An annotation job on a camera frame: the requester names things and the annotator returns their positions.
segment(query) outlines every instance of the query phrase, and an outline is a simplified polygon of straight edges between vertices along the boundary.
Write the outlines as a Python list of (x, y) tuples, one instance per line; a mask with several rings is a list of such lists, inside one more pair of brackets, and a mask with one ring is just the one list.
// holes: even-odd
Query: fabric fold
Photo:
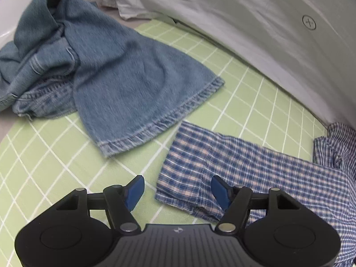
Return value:
[(77, 109), (105, 156), (154, 138), (223, 84), (84, 0), (33, 0), (0, 50), (0, 111), (52, 118)]
[[(354, 171), (307, 162), (183, 122), (158, 177), (156, 199), (217, 221), (223, 212), (211, 193), (214, 175), (254, 192), (283, 189), (339, 233), (341, 251), (336, 266), (352, 263), (356, 254)], [(252, 210), (250, 222), (264, 216), (263, 210)]]

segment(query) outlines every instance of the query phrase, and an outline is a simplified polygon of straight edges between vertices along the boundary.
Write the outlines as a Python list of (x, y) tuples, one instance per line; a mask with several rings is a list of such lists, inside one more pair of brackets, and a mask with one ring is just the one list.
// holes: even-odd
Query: screw head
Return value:
[(231, 233), (235, 231), (236, 226), (232, 223), (222, 223), (218, 226), (219, 230), (224, 233)]
[(120, 226), (121, 231), (125, 233), (130, 233), (137, 230), (137, 225), (135, 223), (123, 223)]

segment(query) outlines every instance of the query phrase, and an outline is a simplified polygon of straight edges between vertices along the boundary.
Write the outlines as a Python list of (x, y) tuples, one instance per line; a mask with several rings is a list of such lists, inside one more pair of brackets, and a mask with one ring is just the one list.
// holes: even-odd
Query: denim fabric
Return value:
[(33, 0), (0, 51), (0, 111), (75, 111), (105, 156), (145, 143), (224, 81), (84, 0)]

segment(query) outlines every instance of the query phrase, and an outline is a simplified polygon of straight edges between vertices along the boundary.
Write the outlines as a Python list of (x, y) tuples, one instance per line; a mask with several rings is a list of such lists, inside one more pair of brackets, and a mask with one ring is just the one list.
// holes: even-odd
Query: blue plaid fabric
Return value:
[[(344, 140), (340, 137), (339, 145)], [(332, 164), (341, 161), (343, 168), (310, 163), (183, 122), (159, 175), (156, 199), (208, 221), (217, 221), (223, 212), (211, 193), (214, 175), (229, 185), (247, 186), (254, 192), (267, 193), (269, 188), (280, 187), (337, 230), (342, 245), (335, 266), (349, 267), (356, 253), (355, 172), (345, 171), (342, 155), (334, 155), (338, 152), (335, 143), (319, 142), (314, 151), (318, 162), (330, 164), (328, 157), (332, 153)], [(329, 151), (326, 156), (323, 149)], [(352, 153), (354, 149), (348, 153), (348, 161)], [(250, 221), (264, 215), (264, 211), (253, 210)]]

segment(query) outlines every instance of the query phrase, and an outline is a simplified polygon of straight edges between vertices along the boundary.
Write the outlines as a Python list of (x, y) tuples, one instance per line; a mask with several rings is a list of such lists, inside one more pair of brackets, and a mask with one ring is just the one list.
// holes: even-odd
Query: cutting mat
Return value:
[[(311, 160), (323, 125), (263, 75), (200, 36), (153, 20), (136, 29), (209, 67), (226, 84), (186, 117), (191, 123)], [(202, 220), (154, 199), (155, 185), (178, 126), (156, 139), (105, 159), (74, 113), (56, 120), (24, 118), (0, 144), (0, 266), (20, 267), (14, 238), (27, 222), (78, 187), (101, 192), (145, 177), (145, 193), (132, 212), (146, 223), (196, 224)], [(91, 215), (105, 222), (104, 211)]]

